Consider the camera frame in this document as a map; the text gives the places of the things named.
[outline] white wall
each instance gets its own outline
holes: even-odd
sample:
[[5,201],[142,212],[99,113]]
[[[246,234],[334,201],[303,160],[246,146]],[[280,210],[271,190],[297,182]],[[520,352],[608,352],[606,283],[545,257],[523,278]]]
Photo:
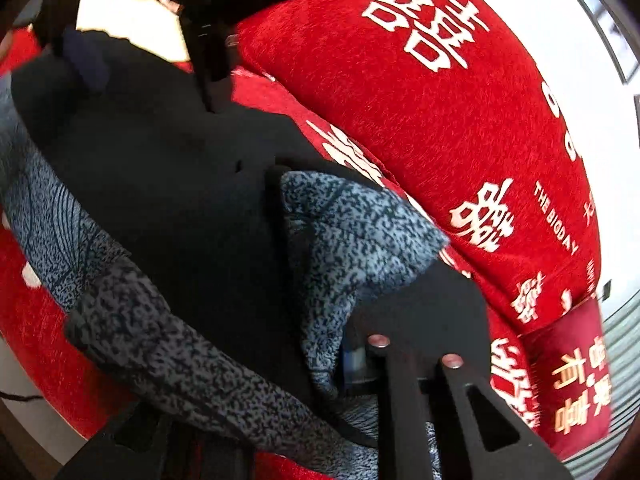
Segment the white wall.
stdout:
[[485,0],[535,59],[582,155],[600,223],[602,303],[613,314],[640,288],[640,148],[632,88],[577,0]]

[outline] white dot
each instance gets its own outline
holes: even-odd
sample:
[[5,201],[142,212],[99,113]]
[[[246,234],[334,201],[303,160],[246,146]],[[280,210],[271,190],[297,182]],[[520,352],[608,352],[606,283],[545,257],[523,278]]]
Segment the white dot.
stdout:
[[24,280],[24,284],[29,288],[39,288],[41,285],[39,277],[36,276],[36,273],[28,262],[22,269],[22,279]]

